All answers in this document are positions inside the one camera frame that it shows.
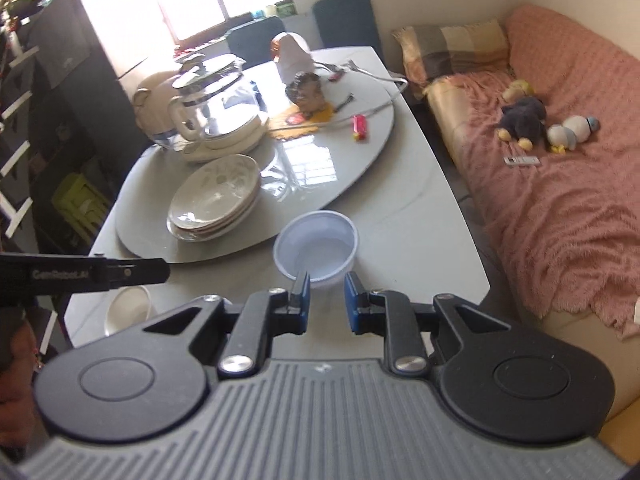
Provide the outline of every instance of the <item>orange placemat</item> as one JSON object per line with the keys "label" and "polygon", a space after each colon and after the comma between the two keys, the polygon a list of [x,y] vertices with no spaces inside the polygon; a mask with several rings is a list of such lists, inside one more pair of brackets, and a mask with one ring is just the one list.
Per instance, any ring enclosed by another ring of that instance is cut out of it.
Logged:
{"label": "orange placemat", "polygon": [[[316,132],[318,127],[314,124],[326,123],[333,116],[334,108],[330,104],[313,114],[309,120],[302,116],[298,106],[291,105],[283,112],[269,118],[267,131],[274,139],[297,139]],[[279,128],[290,128],[291,126],[299,126],[299,128],[279,130]]]}

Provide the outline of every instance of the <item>person's hand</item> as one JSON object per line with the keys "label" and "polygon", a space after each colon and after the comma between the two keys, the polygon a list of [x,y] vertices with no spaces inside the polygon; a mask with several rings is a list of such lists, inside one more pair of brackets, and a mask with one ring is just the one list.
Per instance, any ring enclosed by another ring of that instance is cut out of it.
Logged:
{"label": "person's hand", "polygon": [[0,372],[0,446],[24,447],[35,424],[31,377],[36,363],[36,338],[24,323],[11,339],[14,360]]}

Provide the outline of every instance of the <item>beige sofa cushion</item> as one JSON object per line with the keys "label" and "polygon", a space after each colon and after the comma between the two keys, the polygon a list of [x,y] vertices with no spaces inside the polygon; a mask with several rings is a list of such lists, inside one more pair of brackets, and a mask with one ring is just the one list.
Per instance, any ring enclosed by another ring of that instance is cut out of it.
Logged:
{"label": "beige sofa cushion", "polygon": [[440,27],[416,25],[393,31],[402,47],[404,70],[420,89],[446,75],[505,70],[509,64],[509,43],[498,23]]}
{"label": "beige sofa cushion", "polygon": [[465,140],[469,118],[469,104],[465,91],[454,86],[448,79],[441,78],[426,89],[431,106],[447,151],[458,171],[464,175],[460,164],[460,147]]}

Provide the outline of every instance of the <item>stack of plates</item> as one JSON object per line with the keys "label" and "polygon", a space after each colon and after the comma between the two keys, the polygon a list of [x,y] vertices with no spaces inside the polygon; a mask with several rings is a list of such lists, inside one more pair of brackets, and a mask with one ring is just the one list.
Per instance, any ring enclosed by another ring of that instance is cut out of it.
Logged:
{"label": "stack of plates", "polygon": [[251,157],[218,158],[180,186],[169,206],[166,226],[179,240],[213,240],[249,216],[259,192],[260,168]]}

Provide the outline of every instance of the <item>small figurine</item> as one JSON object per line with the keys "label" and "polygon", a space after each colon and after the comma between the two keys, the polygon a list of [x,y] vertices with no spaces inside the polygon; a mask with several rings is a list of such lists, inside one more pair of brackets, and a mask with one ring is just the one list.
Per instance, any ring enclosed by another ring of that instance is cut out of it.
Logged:
{"label": "small figurine", "polygon": [[580,142],[585,142],[593,132],[600,129],[600,121],[595,117],[574,115],[562,124],[554,124],[546,132],[550,150],[554,153],[573,151]]}
{"label": "small figurine", "polygon": [[313,72],[298,72],[293,82],[287,86],[286,93],[307,120],[326,107],[320,76]]}
{"label": "small figurine", "polygon": [[523,97],[531,97],[533,95],[535,95],[533,86],[524,81],[524,79],[517,79],[502,93],[502,98],[508,105],[513,105]]}

